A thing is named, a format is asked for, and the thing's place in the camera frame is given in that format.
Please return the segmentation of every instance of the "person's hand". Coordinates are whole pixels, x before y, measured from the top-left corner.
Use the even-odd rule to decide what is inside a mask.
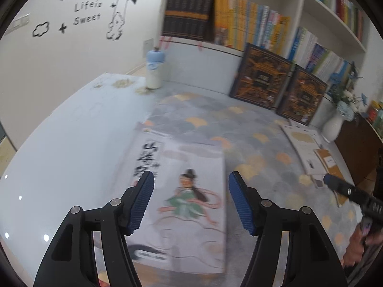
[[[363,238],[360,224],[357,225],[353,235],[350,237],[350,244],[346,249],[343,259],[340,261],[343,267],[354,266],[361,261],[364,247],[361,244]],[[383,242],[383,233],[374,233],[366,237],[366,245],[379,245]]]

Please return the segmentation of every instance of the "metal bolt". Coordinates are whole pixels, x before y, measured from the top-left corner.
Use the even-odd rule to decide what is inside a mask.
[[[303,212],[304,214],[306,214],[306,215],[309,215],[309,214],[311,214],[313,211],[311,210],[310,207],[304,206],[304,207],[302,207],[302,212]]]
[[[73,206],[73,207],[70,209],[70,212],[71,212],[72,214],[77,214],[79,211],[80,211],[80,207],[79,207],[79,206]]]
[[[263,206],[263,207],[270,207],[271,206],[271,201],[270,200],[262,200],[261,201],[261,205]]]
[[[119,204],[121,204],[121,200],[120,199],[112,199],[110,201],[110,205],[112,205],[112,206],[118,206]]]

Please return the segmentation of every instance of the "blue tip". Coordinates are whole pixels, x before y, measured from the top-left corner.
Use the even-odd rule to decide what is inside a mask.
[[[229,191],[236,206],[238,215],[241,219],[243,228],[247,230],[250,235],[255,235],[255,224],[253,222],[253,210],[248,203],[241,184],[233,173],[229,175]]]
[[[139,191],[130,211],[130,221],[127,228],[130,234],[139,228],[153,190],[154,176],[150,172],[150,174],[146,177],[145,182],[142,184],[141,190]]]

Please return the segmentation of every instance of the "electrical outlet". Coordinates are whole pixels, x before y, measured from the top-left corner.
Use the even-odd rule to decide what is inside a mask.
[[[15,31],[16,29],[19,29],[29,23],[29,14],[26,14],[18,19],[15,19],[11,22],[11,24],[8,26],[7,30],[5,31],[5,34],[11,33]]]
[[[142,47],[142,57],[146,58],[146,54],[148,51],[151,51],[154,47],[154,39],[149,39],[144,41],[144,45]]]

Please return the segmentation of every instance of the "white vase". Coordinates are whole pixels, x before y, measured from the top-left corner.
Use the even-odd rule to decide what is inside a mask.
[[[322,137],[326,142],[330,143],[338,137],[344,120],[345,116],[336,111],[334,116],[326,122],[322,129]]]

